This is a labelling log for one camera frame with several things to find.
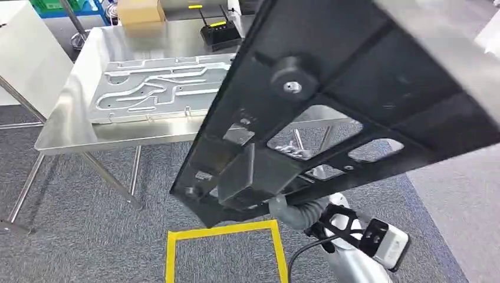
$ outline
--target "metal pole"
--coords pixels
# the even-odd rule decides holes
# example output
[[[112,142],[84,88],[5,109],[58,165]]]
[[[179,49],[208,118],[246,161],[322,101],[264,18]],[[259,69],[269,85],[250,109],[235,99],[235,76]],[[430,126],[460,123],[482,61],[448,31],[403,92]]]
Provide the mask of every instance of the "metal pole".
[[[294,129],[293,133],[294,133],[295,142],[297,143],[298,148],[303,150],[304,145],[302,144],[302,139],[300,138],[299,131],[297,129]]]
[[[26,234],[26,235],[29,235],[29,233],[31,233],[31,229],[13,224],[10,221],[2,219],[0,219],[0,229],[9,230],[19,234]]]
[[[333,137],[333,134],[334,134],[333,126],[327,127],[327,131],[325,132],[323,140],[321,141],[320,152],[324,152],[330,147],[330,142]]]
[[[19,214],[19,210],[21,210],[21,207],[24,204],[24,201],[26,200],[26,195],[28,195],[28,192],[31,189],[31,185],[33,185],[33,181],[37,176],[38,170],[40,169],[40,166],[42,165],[44,158],[45,155],[43,155],[42,153],[38,155],[37,161],[35,162],[35,165],[33,165],[33,168],[29,173],[28,179],[26,180],[26,183],[24,183],[24,187],[22,187],[21,194],[19,195],[16,204],[13,210],[11,211],[11,214],[9,215],[8,220],[10,222],[14,223],[14,221],[16,220],[17,215]]]
[[[137,146],[136,148],[136,156],[134,158],[134,166],[132,167],[132,181],[130,183],[130,194],[133,196],[136,191],[136,183],[137,183],[137,171],[139,171],[139,161],[141,154],[142,146]]]
[[[121,183],[118,181],[111,173],[104,168],[104,166],[90,153],[84,152],[80,153],[80,156],[83,157],[85,161],[99,174],[101,177],[106,180],[109,184],[111,184],[118,193],[128,200],[132,206],[136,209],[142,209],[142,205],[137,201],[131,194],[129,194],[129,190],[127,190]]]
[[[2,86],[7,93],[13,96],[21,105],[28,109],[33,116],[35,116],[40,122],[45,123],[47,119],[40,113],[31,103],[29,103],[26,98],[24,98],[10,83],[8,83],[2,76],[0,76],[0,86]]]
[[[43,124],[40,123],[40,122],[21,123],[21,124],[7,124],[7,125],[0,125],[0,131],[1,130],[13,130],[13,129],[31,128],[31,127],[41,127],[41,126],[43,126]]]
[[[59,0],[59,2],[61,3],[62,8],[66,11],[66,14],[70,18],[71,22],[73,23],[73,25],[77,29],[77,31],[80,34],[80,36],[82,37],[82,39],[84,41],[86,41],[87,40],[87,34],[85,33],[85,29],[81,25],[80,21],[78,20],[77,16],[75,15],[75,12],[71,8],[71,6],[68,3],[68,1],[67,0]]]

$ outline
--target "cardboard box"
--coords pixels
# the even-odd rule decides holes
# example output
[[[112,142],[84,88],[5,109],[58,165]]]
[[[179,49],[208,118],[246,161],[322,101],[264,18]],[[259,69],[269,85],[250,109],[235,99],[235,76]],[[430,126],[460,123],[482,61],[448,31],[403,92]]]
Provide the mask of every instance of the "cardboard box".
[[[117,12],[123,26],[165,21],[159,0],[119,0]]]

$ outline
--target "yellow floor marking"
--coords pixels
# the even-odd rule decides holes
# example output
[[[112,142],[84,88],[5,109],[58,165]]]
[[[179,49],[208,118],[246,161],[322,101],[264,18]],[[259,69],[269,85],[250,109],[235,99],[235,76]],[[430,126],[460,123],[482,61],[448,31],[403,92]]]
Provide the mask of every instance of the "yellow floor marking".
[[[279,235],[278,222],[267,220],[259,222],[249,222],[229,226],[215,227],[210,229],[195,229],[180,232],[168,232],[167,235],[167,255],[165,264],[165,283],[174,283],[175,273],[175,245],[178,240],[198,239],[203,237],[218,236],[231,233],[249,232],[255,230],[270,229],[276,262],[278,265],[279,279],[281,283],[288,283],[287,263],[283,252],[283,245]]]

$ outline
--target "machined aluminum plate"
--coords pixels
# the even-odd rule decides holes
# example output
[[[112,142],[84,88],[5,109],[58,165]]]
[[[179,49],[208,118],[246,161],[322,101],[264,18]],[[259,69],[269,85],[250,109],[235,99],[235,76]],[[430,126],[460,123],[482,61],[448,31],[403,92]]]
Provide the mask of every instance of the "machined aluminum plate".
[[[89,109],[94,124],[204,116],[235,54],[110,62]]]

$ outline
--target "black panel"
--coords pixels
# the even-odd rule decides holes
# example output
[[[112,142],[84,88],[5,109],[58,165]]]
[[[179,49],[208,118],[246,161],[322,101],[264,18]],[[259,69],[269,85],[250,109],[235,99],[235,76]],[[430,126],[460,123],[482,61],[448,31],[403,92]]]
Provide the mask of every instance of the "black panel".
[[[276,193],[300,204],[499,142],[497,122],[416,42],[370,1],[265,1],[170,192],[212,226],[268,213]],[[309,160],[267,148],[316,104],[362,131]],[[225,140],[233,124],[255,134],[243,146]],[[382,138],[404,148],[376,162],[348,156]],[[305,175],[320,164],[352,170]],[[200,182],[198,170],[214,178]],[[208,194],[217,185],[218,198]]]

